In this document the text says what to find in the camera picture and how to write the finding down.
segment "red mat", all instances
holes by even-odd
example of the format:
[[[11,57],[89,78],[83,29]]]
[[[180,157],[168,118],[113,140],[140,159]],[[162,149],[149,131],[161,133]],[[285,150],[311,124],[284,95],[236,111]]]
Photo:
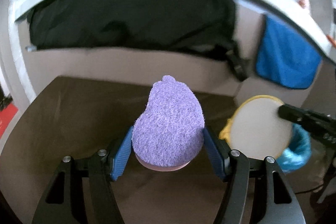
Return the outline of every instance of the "red mat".
[[[13,104],[9,104],[3,111],[0,112],[0,138],[5,132],[8,124],[17,113],[17,108]]]

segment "black cloth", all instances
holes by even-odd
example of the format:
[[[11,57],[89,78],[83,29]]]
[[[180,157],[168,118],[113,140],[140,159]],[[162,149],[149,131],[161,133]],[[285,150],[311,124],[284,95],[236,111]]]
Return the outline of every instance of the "black cloth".
[[[232,40],[233,0],[49,0],[28,20],[31,43],[38,50],[127,47],[184,52],[230,59],[232,71],[240,71],[237,77],[246,78]]]

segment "sponge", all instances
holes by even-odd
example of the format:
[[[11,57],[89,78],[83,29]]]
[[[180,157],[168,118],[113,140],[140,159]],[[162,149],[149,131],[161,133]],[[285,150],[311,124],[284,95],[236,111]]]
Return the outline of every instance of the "sponge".
[[[166,75],[149,94],[136,120],[132,145],[139,162],[153,170],[177,170],[200,152],[204,139],[202,108],[184,83]]]

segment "orange object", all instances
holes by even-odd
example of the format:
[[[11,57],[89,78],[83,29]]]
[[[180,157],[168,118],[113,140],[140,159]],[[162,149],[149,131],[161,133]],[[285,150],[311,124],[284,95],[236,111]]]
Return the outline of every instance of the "orange object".
[[[17,108],[13,104],[9,104],[3,111],[0,112],[0,138],[16,113]]]
[[[336,41],[330,35],[327,35],[327,39],[334,46],[334,48],[336,48]]]

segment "blue cloth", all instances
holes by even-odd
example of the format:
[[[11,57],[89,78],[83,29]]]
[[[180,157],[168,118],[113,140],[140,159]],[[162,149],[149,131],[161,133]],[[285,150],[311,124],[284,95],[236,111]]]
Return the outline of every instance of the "blue cloth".
[[[284,87],[306,89],[321,62],[314,47],[279,19],[266,15],[266,27],[258,51],[257,74]]]
[[[311,156],[310,135],[300,125],[293,124],[293,137],[289,147],[284,150],[277,163],[284,173],[304,166]]]

